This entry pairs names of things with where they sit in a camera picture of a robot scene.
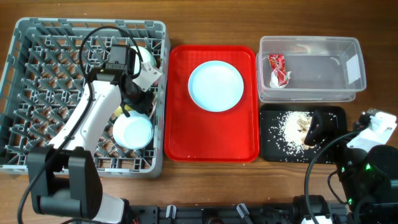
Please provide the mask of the rice and food scraps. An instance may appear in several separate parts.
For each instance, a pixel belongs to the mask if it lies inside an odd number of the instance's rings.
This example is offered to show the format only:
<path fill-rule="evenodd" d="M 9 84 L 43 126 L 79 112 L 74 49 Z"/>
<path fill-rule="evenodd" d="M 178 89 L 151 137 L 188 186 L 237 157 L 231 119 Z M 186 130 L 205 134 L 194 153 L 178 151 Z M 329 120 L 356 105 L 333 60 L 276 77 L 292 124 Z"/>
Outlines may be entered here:
<path fill-rule="evenodd" d="M 262 157 L 273 162 L 308 163 L 320 150 L 320 144 L 304 144 L 312 113 L 307 111 L 270 111 L 266 122 Z"/>

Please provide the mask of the red snack wrapper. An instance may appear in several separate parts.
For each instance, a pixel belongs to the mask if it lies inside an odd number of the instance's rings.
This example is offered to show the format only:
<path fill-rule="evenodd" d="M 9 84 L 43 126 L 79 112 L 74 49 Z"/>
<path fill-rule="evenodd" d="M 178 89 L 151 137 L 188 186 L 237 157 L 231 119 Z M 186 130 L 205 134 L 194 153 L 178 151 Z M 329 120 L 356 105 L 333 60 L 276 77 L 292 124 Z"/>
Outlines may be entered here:
<path fill-rule="evenodd" d="M 285 69 L 285 57 L 283 54 L 272 54 L 268 56 L 268 59 L 272 71 L 274 69 L 279 69 L 283 72 L 288 72 Z"/>

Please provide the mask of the white tissue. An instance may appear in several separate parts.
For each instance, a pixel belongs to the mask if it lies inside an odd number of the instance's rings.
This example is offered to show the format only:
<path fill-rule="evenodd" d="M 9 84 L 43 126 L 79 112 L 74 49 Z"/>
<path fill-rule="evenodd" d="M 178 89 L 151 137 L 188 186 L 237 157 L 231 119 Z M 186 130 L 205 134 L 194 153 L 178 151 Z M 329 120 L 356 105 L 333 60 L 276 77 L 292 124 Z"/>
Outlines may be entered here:
<path fill-rule="evenodd" d="M 283 72 L 279 69 L 274 69 L 271 73 L 270 87 L 284 88 L 290 80 L 291 72 Z"/>

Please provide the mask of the small green saucer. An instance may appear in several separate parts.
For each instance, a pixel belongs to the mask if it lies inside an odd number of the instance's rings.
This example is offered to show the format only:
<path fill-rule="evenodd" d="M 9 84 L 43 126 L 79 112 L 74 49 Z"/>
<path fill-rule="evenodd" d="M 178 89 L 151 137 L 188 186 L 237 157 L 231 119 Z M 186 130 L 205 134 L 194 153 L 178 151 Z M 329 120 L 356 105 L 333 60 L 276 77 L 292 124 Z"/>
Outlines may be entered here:
<path fill-rule="evenodd" d="M 116 143 L 126 149 L 142 149 L 154 136 L 154 128 L 145 114 L 130 111 L 129 116 L 121 114 L 113 125 L 113 138 Z"/>

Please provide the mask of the yellow plastic cup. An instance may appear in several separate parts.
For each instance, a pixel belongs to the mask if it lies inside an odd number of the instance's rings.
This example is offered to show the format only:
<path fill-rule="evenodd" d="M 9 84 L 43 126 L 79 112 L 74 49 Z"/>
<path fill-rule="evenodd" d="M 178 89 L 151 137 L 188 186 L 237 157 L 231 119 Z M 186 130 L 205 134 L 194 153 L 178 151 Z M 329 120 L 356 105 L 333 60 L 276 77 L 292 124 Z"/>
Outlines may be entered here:
<path fill-rule="evenodd" d="M 125 106 L 124 106 L 124 109 L 125 109 L 126 111 L 132 111 L 132 108 L 131 108 L 130 106 L 128 106 L 128 105 L 125 105 Z M 119 116 L 121 116 L 122 114 L 123 114 L 123 109 L 122 109 L 121 106 L 119 106 L 119 107 L 114 111 L 114 115 L 115 115 L 115 117 L 119 117 Z"/>

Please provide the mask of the white plastic fork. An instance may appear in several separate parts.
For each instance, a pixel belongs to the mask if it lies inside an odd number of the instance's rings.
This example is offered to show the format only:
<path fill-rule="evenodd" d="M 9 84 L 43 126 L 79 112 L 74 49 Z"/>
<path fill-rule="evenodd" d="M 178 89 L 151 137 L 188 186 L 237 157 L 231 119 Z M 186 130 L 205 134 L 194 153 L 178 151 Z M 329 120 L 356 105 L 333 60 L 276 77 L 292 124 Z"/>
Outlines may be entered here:
<path fill-rule="evenodd" d="M 153 115 L 155 114 L 156 107 L 157 107 L 157 100 L 158 100 L 158 92 L 155 92 L 154 98 L 152 99 L 152 109 L 149 113 L 149 118 L 152 119 Z"/>

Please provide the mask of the light blue plate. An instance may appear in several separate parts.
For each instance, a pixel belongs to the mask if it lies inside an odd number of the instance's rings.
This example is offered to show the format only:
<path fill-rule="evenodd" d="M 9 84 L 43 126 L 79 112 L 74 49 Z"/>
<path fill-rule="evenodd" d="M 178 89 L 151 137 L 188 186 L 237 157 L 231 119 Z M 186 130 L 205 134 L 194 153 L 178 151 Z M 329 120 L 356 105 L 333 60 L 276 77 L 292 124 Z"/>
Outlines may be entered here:
<path fill-rule="evenodd" d="M 190 98 L 198 107 L 219 113 L 230 110 L 241 101 L 244 81 L 231 64 L 212 60 L 193 70 L 187 88 Z"/>

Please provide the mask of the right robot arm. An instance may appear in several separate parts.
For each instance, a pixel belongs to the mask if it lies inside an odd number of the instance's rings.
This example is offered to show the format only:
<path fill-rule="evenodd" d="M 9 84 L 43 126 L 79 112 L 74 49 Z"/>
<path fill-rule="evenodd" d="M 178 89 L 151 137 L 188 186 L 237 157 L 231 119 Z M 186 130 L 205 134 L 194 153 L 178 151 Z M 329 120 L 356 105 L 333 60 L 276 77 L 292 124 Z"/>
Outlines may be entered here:
<path fill-rule="evenodd" d="M 311 171 L 324 154 L 336 165 L 350 209 L 348 222 L 397 223 L 397 148 L 387 145 L 396 127 L 396 116 L 376 109 L 362 112 L 352 131 L 338 129 L 318 110 L 312 113 L 304 143 L 322 148 L 305 174 L 303 223 L 332 221 L 326 204 L 319 198 L 312 202 L 309 194 Z"/>

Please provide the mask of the mint green bowl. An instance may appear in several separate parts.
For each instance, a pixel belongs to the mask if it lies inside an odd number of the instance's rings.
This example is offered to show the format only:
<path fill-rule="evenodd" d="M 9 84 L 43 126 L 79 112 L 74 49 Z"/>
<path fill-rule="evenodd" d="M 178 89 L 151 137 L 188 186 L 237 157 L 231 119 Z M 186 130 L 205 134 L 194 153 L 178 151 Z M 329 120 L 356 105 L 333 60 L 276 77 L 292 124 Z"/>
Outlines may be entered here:
<path fill-rule="evenodd" d="M 132 46 L 131 48 L 140 51 L 144 63 L 149 62 L 153 67 L 157 66 L 155 57 L 145 47 L 138 46 L 138 48 L 136 48 L 135 46 Z M 136 53 L 135 64 L 134 64 L 135 74 L 137 74 L 139 71 L 139 64 L 140 64 L 139 56 L 138 53 Z"/>

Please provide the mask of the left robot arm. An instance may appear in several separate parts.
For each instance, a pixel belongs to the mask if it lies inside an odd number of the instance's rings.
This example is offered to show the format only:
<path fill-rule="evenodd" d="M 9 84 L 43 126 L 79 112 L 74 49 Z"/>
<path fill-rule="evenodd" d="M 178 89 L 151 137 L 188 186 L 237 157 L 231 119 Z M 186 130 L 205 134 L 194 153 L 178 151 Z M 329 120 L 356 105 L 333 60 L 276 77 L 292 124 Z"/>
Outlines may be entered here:
<path fill-rule="evenodd" d="M 123 108 L 122 116 L 127 119 L 150 110 L 154 95 L 141 78 L 160 74 L 143 59 L 138 46 L 113 45 L 109 59 L 85 75 L 82 98 L 62 130 L 48 146 L 30 150 L 30 183 L 21 200 L 30 197 L 34 212 L 41 215 L 133 223 L 129 202 L 103 192 L 93 155 L 118 107 Z"/>

